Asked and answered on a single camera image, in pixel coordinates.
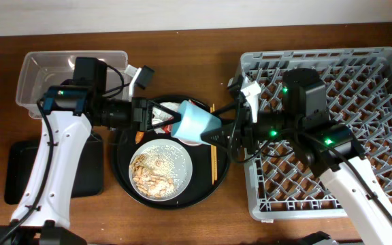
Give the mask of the wooden chopstick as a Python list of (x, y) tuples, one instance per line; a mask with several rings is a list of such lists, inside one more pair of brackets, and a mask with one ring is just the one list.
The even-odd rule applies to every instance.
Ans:
[(216, 146), (211, 145), (211, 153), (212, 153), (212, 184), (214, 184), (218, 179)]
[(216, 181), (216, 149), (215, 146), (210, 146), (210, 153), (211, 153), (211, 179), (212, 184)]

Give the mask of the pink white bowl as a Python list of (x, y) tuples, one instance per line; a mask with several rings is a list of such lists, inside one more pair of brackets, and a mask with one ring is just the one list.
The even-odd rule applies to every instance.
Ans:
[(178, 140), (187, 146), (200, 146), (203, 144), (199, 137), (178, 137)]

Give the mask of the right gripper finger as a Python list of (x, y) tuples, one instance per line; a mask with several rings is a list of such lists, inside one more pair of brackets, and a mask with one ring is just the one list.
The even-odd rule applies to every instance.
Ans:
[(235, 101), (227, 104), (224, 107), (221, 107), (220, 109), (216, 109), (215, 111), (213, 111), (213, 115), (214, 116), (220, 116), (221, 114), (224, 114), (225, 112), (229, 112), (231, 110), (234, 110), (235, 112), (237, 112), (240, 108), (242, 104), (242, 101), (240, 99), (236, 99)]
[(239, 132), (239, 125), (236, 125), (235, 130), (233, 130), (234, 120), (225, 119), (221, 120), (221, 122), (220, 128), (201, 134), (201, 139), (205, 143), (216, 147), (229, 147), (231, 145), (231, 139), (234, 140)]

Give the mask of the light blue cup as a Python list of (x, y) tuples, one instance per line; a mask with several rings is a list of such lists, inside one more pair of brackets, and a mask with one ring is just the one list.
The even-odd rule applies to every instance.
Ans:
[(201, 139), (201, 134), (222, 127), (219, 118), (189, 101), (183, 101), (178, 112), (181, 115), (181, 121), (174, 123), (171, 127), (171, 136), (174, 138), (206, 144)]

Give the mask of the red snack wrapper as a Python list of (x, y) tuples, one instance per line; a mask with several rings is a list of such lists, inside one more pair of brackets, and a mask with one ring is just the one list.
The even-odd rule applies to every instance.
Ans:
[[(190, 100), (190, 99), (189, 99), (189, 103), (195, 105), (195, 103), (194, 103), (192, 100)], [(170, 133), (170, 132), (172, 131), (172, 125), (164, 126), (164, 127), (162, 128), (162, 130), (163, 130), (165, 133)]]

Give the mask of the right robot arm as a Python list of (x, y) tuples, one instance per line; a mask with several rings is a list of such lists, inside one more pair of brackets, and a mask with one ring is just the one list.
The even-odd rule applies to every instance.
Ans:
[[(265, 154), (271, 143), (286, 140), (295, 158), (338, 200), (365, 244), (392, 244), (392, 203), (354, 133), (330, 118), (319, 73), (309, 68), (284, 72), (280, 111), (246, 108), (245, 95), (237, 93), (235, 103), (225, 108), (235, 110), (230, 124), (200, 138), (235, 163), (247, 163)], [(241, 148), (248, 158), (239, 158)]]

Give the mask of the orange carrot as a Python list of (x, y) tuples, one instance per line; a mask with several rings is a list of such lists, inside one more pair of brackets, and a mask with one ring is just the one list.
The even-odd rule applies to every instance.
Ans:
[(144, 137), (144, 132), (143, 131), (138, 131), (135, 135), (135, 143), (138, 144), (142, 141), (143, 137)]

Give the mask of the grey plate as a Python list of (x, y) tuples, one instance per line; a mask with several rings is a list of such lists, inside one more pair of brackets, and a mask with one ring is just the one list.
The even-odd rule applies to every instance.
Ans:
[(193, 163), (173, 140), (156, 139), (141, 145), (132, 156), (128, 177), (135, 192), (148, 201), (169, 201), (189, 185)]

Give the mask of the white paper napkin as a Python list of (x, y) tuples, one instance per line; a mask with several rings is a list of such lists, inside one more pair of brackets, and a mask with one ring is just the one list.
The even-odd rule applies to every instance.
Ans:
[[(178, 108), (180, 106), (179, 103), (174, 103), (174, 102), (163, 102), (161, 103), (162, 106), (173, 110), (174, 112), (178, 111)], [(158, 108), (153, 108), (152, 109), (152, 118), (159, 118), (161, 120), (168, 120), (169, 118), (171, 118), (172, 115), (168, 114)], [(165, 133), (162, 128), (158, 128), (154, 130), (156, 133)]]

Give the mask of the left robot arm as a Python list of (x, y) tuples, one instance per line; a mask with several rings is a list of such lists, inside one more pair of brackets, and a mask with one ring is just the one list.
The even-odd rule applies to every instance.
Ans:
[(69, 230), (69, 210), (78, 163), (94, 126), (151, 131), (178, 123), (181, 115), (153, 99), (115, 99), (127, 83), (107, 89), (110, 65), (78, 57), (73, 77), (50, 86), (36, 104), (42, 134), (22, 199), (0, 244), (85, 244)]

